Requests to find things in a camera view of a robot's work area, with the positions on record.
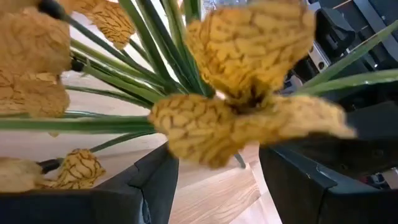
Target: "brown vein pattern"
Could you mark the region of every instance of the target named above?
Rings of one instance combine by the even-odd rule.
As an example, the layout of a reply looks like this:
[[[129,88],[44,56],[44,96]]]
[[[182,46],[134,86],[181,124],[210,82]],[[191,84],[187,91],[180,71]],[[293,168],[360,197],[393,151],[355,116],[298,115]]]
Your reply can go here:
[[[174,95],[157,102],[148,117],[167,136],[178,158],[223,167],[250,142],[272,144],[311,132],[355,137],[344,111],[311,96],[273,96],[250,114],[236,114],[224,101],[199,95]]]
[[[68,24],[27,7],[0,17],[0,30],[0,114],[61,116],[69,105],[59,79],[70,67]]]
[[[133,23],[119,3],[107,0],[76,1],[74,9],[93,21],[94,25],[119,50],[128,44],[130,36],[135,33]]]
[[[299,0],[268,0],[211,11],[187,27],[185,41],[207,83],[234,104],[253,98],[252,86],[272,92],[308,54],[315,31],[313,12]]]
[[[63,160],[55,181],[43,182],[51,189],[89,189],[105,170],[88,149],[75,149]]]

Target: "green leaf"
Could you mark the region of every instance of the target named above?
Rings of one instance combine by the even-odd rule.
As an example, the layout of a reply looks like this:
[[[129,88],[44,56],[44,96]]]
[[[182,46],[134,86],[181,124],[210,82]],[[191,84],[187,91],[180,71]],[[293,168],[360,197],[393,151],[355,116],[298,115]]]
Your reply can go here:
[[[148,89],[141,88],[139,86],[124,82],[123,80],[121,80],[117,77],[109,76],[109,75],[107,75],[99,70],[96,70],[90,66],[85,66],[83,71],[86,73],[89,73],[90,75],[92,75],[100,80],[103,80],[107,83],[111,83],[111,84],[117,86],[118,88],[122,88],[124,90],[131,91],[131,92],[147,99],[148,101],[150,101],[152,103],[155,103],[164,97],[164,96],[156,93],[155,91],[150,91]]]
[[[135,105],[142,106],[144,108],[150,109],[152,105],[149,105],[145,101],[141,101],[140,99],[137,99],[133,96],[129,96],[125,93],[118,93],[116,91],[110,91],[110,90],[99,90],[95,88],[87,88],[87,87],[80,87],[80,86],[70,86],[70,85],[65,85],[67,90],[73,90],[73,91],[80,91],[84,93],[93,93],[97,95],[103,95],[103,96],[109,96],[112,98],[116,98],[119,100],[123,100],[129,103],[134,103]]]
[[[100,151],[102,149],[105,149],[107,147],[111,147],[111,146],[114,146],[116,144],[119,144],[119,143],[122,143],[122,142],[125,142],[125,141],[128,141],[128,140],[132,140],[134,138],[138,138],[138,137],[141,137],[141,136],[145,136],[145,135],[148,135],[148,134],[154,134],[154,133],[156,133],[155,129],[154,128],[149,128],[149,129],[143,129],[141,131],[136,131],[134,133],[125,134],[125,135],[122,135],[120,137],[117,137],[117,138],[114,138],[112,140],[109,140],[107,142],[104,142],[104,143],[100,144],[99,146],[92,147],[90,149],[90,151],[91,152],[98,152],[98,151]]]
[[[120,117],[118,115],[108,115],[100,113],[92,113],[88,111],[73,111],[68,110],[65,112],[62,118],[97,118],[97,117]],[[28,113],[19,114],[2,114],[0,118],[30,118]]]
[[[191,83],[190,80],[188,80],[187,77],[184,75],[191,72],[189,67],[187,66],[187,62],[184,61],[179,54],[176,46],[173,43],[173,40],[170,37],[169,32],[164,26],[158,12],[156,11],[151,1],[137,0],[136,2],[140,11],[142,12],[142,16],[146,21],[146,24],[148,25],[152,36],[159,46],[159,49],[163,53],[166,60],[169,62],[170,66],[173,68],[173,71],[180,83],[183,85],[184,88],[188,90],[188,92],[199,93],[198,88],[195,88],[195,84]]]
[[[150,61],[149,61],[149,57],[148,57],[148,55],[147,55],[147,52],[145,52],[145,50],[142,49],[141,46],[140,46],[139,44],[137,44],[135,41],[133,41],[132,39],[130,39],[129,43],[130,43],[131,47],[133,47],[134,50],[136,50],[137,53],[139,53],[139,55],[140,55],[146,62],[148,62],[148,63],[150,64]]]
[[[76,28],[78,31],[80,31],[82,34],[84,34],[87,38],[92,40],[94,43],[98,44],[105,50],[107,50],[109,53],[111,53],[113,56],[115,56],[117,59],[121,60],[122,62],[130,65],[132,68],[135,68],[137,71],[140,71],[142,73],[147,73],[150,74],[152,73],[148,69],[144,68],[140,64],[138,64],[136,61],[132,60],[131,58],[125,57],[123,54],[121,54],[118,50],[114,49],[112,46],[110,46],[108,43],[106,43],[103,39],[99,38],[97,35],[92,33],[92,31],[88,30],[86,27],[81,25],[79,22],[74,20],[72,17],[67,16],[66,21]]]
[[[369,52],[374,46],[388,38],[394,30],[398,28],[398,21],[393,22],[391,25],[387,26],[373,37],[363,42],[357,49],[354,49],[351,53],[345,56],[343,59],[339,60],[332,66],[328,67],[325,71],[321,72],[317,76],[313,77],[308,82],[304,83],[302,88],[309,88],[316,84],[326,82],[331,80],[335,75],[341,72],[345,67],[361,58],[364,54]]]
[[[120,116],[104,118],[1,118],[0,129],[10,131],[42,131],[80,134],[124,134],[148,130],[153,125],[146,116]]]
[[[63,118],[104,118],[104,117],[110,118],[110,117],[122,117],[122,116],[94,113],[89,111],[75,111],[75,110],[68,110],[65,112],[63,116]]]
[[[360,85],[374,85],[377,83],[388,83],[398,81],[398,69],[382,70],[378,72],[363,73],[350,77],[320,83],[305,89],[300,89],[295,94],[319,95],[326,91],[339,90],[342,88],[355,87]]]
[[[136,7],[133,5],[131,0],[119,0],[119,4],[127,12],[130,20],[133,21],[136,26],[138,31],[137,34],[155,72],[163,77],[165,81],[173,83],[174,81],[170,76],[169,71],[167,71],[165,63],[157,50],[157,46]]]
[[[200,74],[195,65],[195,59],[185,46],[184,35],[185,26],[182,21],[180,9],[178,8],[177,1],[161,0],[163,2],[164,9],[169,21],[170,33],[172,35],[173,42],[178,48],[178,51],[182,58],[185,59],[185,63],[188,65],[190,72],[182,73],[187,78],[189,83],[194,87],[196,93],[206,95],[205,89],[202,88],[200,83]]]
[[[201,18],[201,1],[184,0],[185,23],[188,25],[191,21]]]
[[[78,51],[83,52],[85,55],[89,56],[90,58],[93,58],[96,61],[101,62],[101,65],[102,64],[107,65],[113,69],[116,69],[120,72],[123,72],[129,76],[132,76],[138,80],[142,80],[143,82],[146,82],[156,87],[163,87],[166,85],[166,82],[158,75],[152,72],[151,73],[139,72],[131,67],[128,67],[123,63],[119,63],[117,60],[113,60],[112,58],[103,55],[102,53],[82,44],[81,42],[75,39],[71,40],[71,46],[77,49]],[[86,63],[86,61],[89,59],[87,58],[87,56],[83,55],[80,52],[77,52],[76,50],[72,49],[73,56],[78,57],[80,60],[83,61],[83,63]]]

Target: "artificial plant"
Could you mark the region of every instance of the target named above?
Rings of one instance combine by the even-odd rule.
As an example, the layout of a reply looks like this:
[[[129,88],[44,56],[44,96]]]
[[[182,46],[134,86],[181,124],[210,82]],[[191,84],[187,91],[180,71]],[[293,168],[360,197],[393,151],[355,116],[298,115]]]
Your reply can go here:
[[[270,144],[313,131],[355,138],[339,106],[308,93],[398,78],[397,70],[388,70],[330,81],[386,38],[398,27],[395,22],[304,84],[299,95],[280,96],[275,91],[283,87],[288,70],[306,56],[314,38],[315,17],[302,1],[222,7],[204,19],[199,0],[183,2],[184,16],[176,1],[159,1],[169,26],[148,0],[134,0],[135,4],[131,0],[59,0],[59,4],[7,0],[9,10],[0,11],[0,29],[6,34],[0,37],[0,129],[124,134],[90,150],[73,151],[56,180],[43,181],[40,172],[30,175],[30,181],[39,183],[25,190],[43,185],[91,187],[103,173],[92,152],[157,131],[168,137],[172,154],[211,168],[225,166],[250,141]],[[75,21],[70,16],[73,11],[90,19],[113,46]],[[114,57],[71,39],[68,24]],[[130,39],[135,32],[140,43]],[[152,69],[138,64],[124,50],[127,45]],[[70,69],[118,91],[63,86],[60,75]],[[114,97],[151,112],[147,118],[68,111],[65,89]],[[215,97],[215,90],[226,99]],[[81,158],[89,158],[92,166],[84,166]],[[75,161],[73,177],[63,175],[71,168],[68,161]],[[83,175],[87,173],[92,175],[87,178]]]

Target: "flower petal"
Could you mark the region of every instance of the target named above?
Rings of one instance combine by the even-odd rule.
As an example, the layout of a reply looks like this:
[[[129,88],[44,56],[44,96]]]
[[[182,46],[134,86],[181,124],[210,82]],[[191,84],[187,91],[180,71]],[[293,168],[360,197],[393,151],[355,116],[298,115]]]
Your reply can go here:
[[[70,69],[69,25],[34,8],[0,18],[0,70],[61,74]]]
[[[222,100],[174,95],[158,101],[148,119],[167,136],[176,157],[215,169],[243,147],[230,141],[230,126],[224,125],[234,117]]]
[[[239,116],[235,121],[234,141],[259,141],[274,144],[310,133],[328,133],[339,138],[355,138],[346,124],[342,108],[314,96],[272,96],[261,110]]]
[[[3,15],[0,30],[0,114],[61,116],[69,104],[59,80],[70,68],[69,25],[29,7]]]
[[[25,110],[32,117],[61,117],[69,106],[69,96],[60,83],[19,82]]]
[[[5,12],[17,12],[23,8],[36,6],[41,0],[2,0],[0,15]]]
[[[157,102],[148,119],[176,157],[213,169],[253,141],[274,144],[317,132],[356,135],[340,107],[311,96],[272,96],[259,110],[237,115],[221,100],[174,95]]]
[[[35,162],[0,157],[0,192],[26,192],[42,181],[42,168]]]
[[[74,7],[76,11],[87,16],[119,50],[129,43],[130,36],[136,31],[119,3],[84,0],[77,1]]]
[[[187,27],[186,44],[207,83],[246,103],[248,89],[269,93],[308,54],[315,32],[313,12],[301,0],[268,0],[211,11]]]
[[[42,182],[51,189],[89,189],[105,174],[97,158],[88,149],[75,149],[63,160],[56,180]]]

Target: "black object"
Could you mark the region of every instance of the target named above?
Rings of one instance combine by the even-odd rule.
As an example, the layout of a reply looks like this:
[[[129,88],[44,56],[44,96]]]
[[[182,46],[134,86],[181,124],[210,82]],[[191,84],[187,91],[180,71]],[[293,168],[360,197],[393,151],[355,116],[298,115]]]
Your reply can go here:
[[[356,37],[356,32],[336,9],[323,8],[316,13],[317,30],[315,39],[331,61],[347,54]]]
[[[56,0],[41,0],[37,5],[39,12],[46,13],[54,19],[63,20],[65,18],[65,10]]]
[[[398,164],[397,118],[398,107],[385,102],[349,113],[358,139],[314,134],[261,147],[262,171],[282,222],[398,223],[398,190],[350,178]]]
[[[49,159],[38,162],[37,164],[42,167],[42,173],[46,174],[52,170],[58,169],[58,167],[61,165],[61,162],[58,159]]]
[[[177,178],[166,143],[93,189],[0,194],[1,223],[167,224]]]

